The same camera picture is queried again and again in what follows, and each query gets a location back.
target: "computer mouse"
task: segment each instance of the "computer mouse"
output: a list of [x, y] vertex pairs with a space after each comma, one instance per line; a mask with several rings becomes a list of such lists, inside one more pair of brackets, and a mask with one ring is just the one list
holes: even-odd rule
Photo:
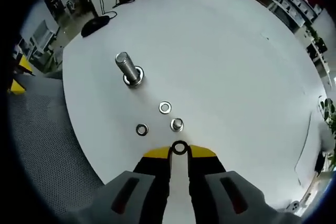
[[89, 36], [90, 34], [94, 33], [95, 31], [99, 30], [103, 26], [107, 25], [110, 21], [109, 16], [100, 16], [89, 20], [82, 28], [83, 38]]

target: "gray mesh fabric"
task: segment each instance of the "gray mesh fabric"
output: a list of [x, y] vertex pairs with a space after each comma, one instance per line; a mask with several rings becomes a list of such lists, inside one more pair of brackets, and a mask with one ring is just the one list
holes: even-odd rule
[[9, 95], [13, 138], [27, 174], [56, 214], [91, 202], [102, 181], [87, 161], [67, 113], [62, 81], [17, 76]]

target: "white table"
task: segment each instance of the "white table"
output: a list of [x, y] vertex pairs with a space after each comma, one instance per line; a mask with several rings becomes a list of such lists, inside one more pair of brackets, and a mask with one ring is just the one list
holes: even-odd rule
[[[104, 183], [133, 170], [148, 150], [176, 140], [212, 149], [265, 194], [275, 208], [300, 200], [319, 150], [319, 75], [294, 34], [255, 0], [136, 0], [87, 38], [64, 50], [71, 123]], [[129, 89], [116, 66], [127, 51], [146, 80]], [[158, 106], [167, 100], [172, 112]], [[304, 149], [308, 171], [296, 165]], [[180, 117], [181, 133], [170, 129]], [[135, 127], [150, 131], [138, 136]], [[192, 222], [186, 157], [174, 156], [164, 222]]]

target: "chair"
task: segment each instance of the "chair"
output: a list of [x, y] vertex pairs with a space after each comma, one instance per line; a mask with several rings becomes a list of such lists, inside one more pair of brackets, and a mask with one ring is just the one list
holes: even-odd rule
[[58, 215], [89, 204], [103, 186], [72, 129], [62, 81], [15, 75], [26, 92], [8, 94], [9, 120], [22, 164]]

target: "round white table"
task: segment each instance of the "round white table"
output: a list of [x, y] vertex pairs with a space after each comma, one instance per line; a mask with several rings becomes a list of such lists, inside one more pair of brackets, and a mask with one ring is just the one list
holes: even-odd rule
[[[255, 0], [136, 0], [115, 11], [107, 26], [74, 38], [63, 56], [71, 123], [101, 180], [133, 170], [152, 148], [184, 140], [213, 150], [271, 206], [300, 200], [319, 150], [325, 91], [291, 31]], [[114, 61], [122, 51], [144, 70], [136, 89]], [[159, 112], [161, 101], [171, 113]], [[171, 130], [173, 118], [184, 121], [182, 132]], [[141, 123], [146, 136], [136, 134]], [[304, 146], [302, 183], [296, 166]], [[186, 157], [174, 156], [165, 223], [194, 218], [185, 204], [186, 169]]]

